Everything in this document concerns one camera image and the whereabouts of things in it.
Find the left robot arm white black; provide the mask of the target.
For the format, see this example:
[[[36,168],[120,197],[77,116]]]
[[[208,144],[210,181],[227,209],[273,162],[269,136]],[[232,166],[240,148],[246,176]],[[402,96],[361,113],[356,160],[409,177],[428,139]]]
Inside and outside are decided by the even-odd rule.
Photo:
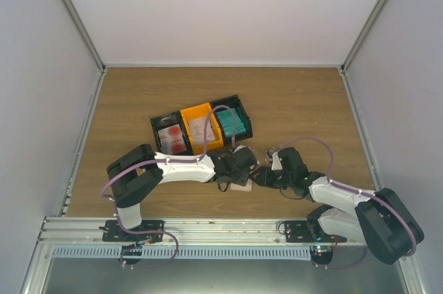
[[[112,190],[118,232],[127,241],[136,241],[143,232],[141,202],[157,186],[180,181],[245,185],[257,165],[255,154],[243,145],[180,156],[142,144],[107,167],[109,182],[101,194]]]

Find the white pink cards stack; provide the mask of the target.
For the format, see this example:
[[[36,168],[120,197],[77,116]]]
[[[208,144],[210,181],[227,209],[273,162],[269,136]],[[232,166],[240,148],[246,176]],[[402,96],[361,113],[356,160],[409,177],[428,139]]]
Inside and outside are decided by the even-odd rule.
[[[210,122],[207,124],[206,133],[204,133],[205,122],[205,117],[195,118],[188,122],[190,135],[194,145],[203,145],[205,140],[207,142],[215,141],[215,136]]]

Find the black bin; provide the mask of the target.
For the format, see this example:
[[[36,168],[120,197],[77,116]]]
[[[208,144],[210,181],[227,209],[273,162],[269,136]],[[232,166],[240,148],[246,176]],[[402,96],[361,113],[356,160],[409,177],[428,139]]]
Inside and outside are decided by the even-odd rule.
[[[253,137],[251,120],[238,95],[214,100],[210,105],[216,108],[214,115],[225,145],[232,143],[233,132],[235,142]]]
[[[192,156],[193,150],[180,111],[150,119],[157,149],[163,154]]]

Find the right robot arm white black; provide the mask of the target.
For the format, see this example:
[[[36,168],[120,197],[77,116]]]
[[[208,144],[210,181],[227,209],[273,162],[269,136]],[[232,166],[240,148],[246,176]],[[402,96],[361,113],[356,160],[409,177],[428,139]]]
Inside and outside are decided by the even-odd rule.
[[[251,173],[251,180],[261,187],[290,189],[301,199],[319,203],[307,215],[306,231],[312,241],[344,237],[392,265],[413,255],[424,240],[422,228],[393,190],[360,190],[311,172],[293,147],[271,153],[270,160],[269,166]]]

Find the orange bin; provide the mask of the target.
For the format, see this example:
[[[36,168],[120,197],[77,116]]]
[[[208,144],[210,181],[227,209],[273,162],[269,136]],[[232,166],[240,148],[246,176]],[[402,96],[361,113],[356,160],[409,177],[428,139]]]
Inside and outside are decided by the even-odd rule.
[[[224,146],[222,131],[215,115],[212,113],[207,118],[211,110],[209,102],[180,110],[192,152],[195,155],[204,152],[204,142],[206,142],[207,151]]]

